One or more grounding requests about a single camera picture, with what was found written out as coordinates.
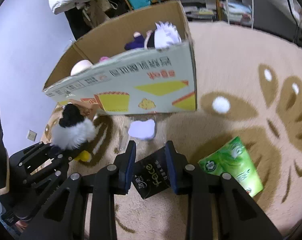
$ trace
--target blue gripper pad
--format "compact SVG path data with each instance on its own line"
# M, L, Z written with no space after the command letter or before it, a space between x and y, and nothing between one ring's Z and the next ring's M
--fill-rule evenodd
M187 158L177 153L173 142L167 141L165 144L165 158L168 166L169 180L175 194L186 194L189 188L189 182L186 179L183 169L189 164Z
M133 178L134 163L136 157L135 141L129 141L126 151L115 158L114 164L118 170L118 188L127 194Z

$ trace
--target white-haired plush doll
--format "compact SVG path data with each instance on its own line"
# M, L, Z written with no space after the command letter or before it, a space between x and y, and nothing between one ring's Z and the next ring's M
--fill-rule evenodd
M144 41L144 48L165 49L172 44L181 43L177 27L172 23L155 23L156 30L148 31Z
M92 141L96 136L93 122L81 115L74 104L67 104L59 123L52 128L52 143L62 150L79 149L83 143ZM77 160L89 162L91 155L87 151L79 154Z

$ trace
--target beige rug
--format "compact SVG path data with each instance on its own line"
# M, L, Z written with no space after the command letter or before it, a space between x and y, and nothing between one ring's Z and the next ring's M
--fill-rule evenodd
M240 136L254 161L264 190L254 197L283 235L302 219L302 49L259 31L225 23L191 23L197 69L198 111L159 114L153 140L137 142L140 160L172 140L191 163ZM213 100L230 102L226 114L212 109ZM62 107L57 106L42 141ZM97 172L122 152L131 120L146 116L99 116L88 165L72 161L69 173ZM185 238L187 197L169 188L142 200L132 185L116 196L118 239Z

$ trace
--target white wall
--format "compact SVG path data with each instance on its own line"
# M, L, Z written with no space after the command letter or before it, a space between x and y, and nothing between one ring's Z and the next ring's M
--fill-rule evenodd
M0 115L9 155L39 141L56 103L41 90L74 39L48 0L5 0L0 7Z

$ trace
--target black and white plush toy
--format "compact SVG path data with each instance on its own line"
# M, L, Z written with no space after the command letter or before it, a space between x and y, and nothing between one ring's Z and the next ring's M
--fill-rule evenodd
M83 143L92 141L95 136L93 122L81 115L74 104L65 105L59 124L52 128L52 143L62 150L78 149ZM91 155L83 151L76 159L89 162Z

